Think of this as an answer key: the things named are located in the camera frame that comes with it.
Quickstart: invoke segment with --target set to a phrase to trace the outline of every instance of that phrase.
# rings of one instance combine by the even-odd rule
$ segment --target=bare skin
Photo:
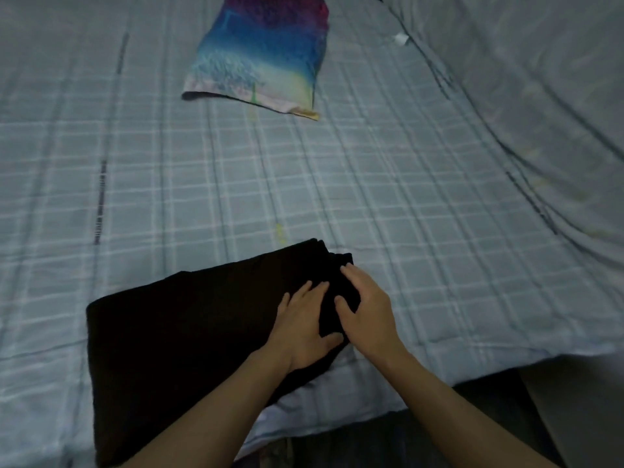
[[[361,297],[357,313],[336,298],[345,333],[375,365],[420,420],[455,468],[553,468],[529,448],[464,400],[409,354],[396,331],[388,295],[358,267],[341,268]],[[306,283],[278,306],[265,346],[214,391],[147,444],[124,468],[227,468],[260,411],[284,377],[321,359],[343,337],[321,338],[318,317],[329,287]]]

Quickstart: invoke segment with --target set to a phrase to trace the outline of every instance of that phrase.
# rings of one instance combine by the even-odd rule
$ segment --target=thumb
[[[342,296],[336,296],[334,299],[334,303],[336,304],[336,313],[338,314],[338,318],[340,319],[340,323],[342,324],[344,329],[347,329],[355,314],[351,312],[349,309],[349,305],[347,301]]]
[[[322,348],[324,350],[324,354],[332,351],[336,346],[340,345],[343,341],[345,341],[343,334],[339,332],[330,333],[329,335],[325,335],[321,338]]]

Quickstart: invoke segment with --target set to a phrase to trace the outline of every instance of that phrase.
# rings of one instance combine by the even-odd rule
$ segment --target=person's left arm
[[[321,302],[329,284],[310,287],[306,283],[292,299],[285,294],[266,345],[122,468],[230,467],[284,377],[321,359],[343,341],[339,333],[323,338],[318,334]]]

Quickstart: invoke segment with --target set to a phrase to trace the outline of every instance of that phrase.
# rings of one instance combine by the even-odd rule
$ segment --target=multicolored folded garment
[[[226,95],[317,120],[314,87],[328,15],[324,0],[225,0],[197,49],[185,93]]]

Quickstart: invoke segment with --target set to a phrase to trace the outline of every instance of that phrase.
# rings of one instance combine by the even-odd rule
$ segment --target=black cloth
[[[277,305],[306,281],[329,281],[319,333],[342,332],[333,299],[357,309],[359,294],[340,273],[350,254],[309,240],[252,259],[180,272],[103,297],[87,307],[96,462],[119,465],[231,376],[264,345]],[[291,372],[267,405],[326,371],[347,341]]]

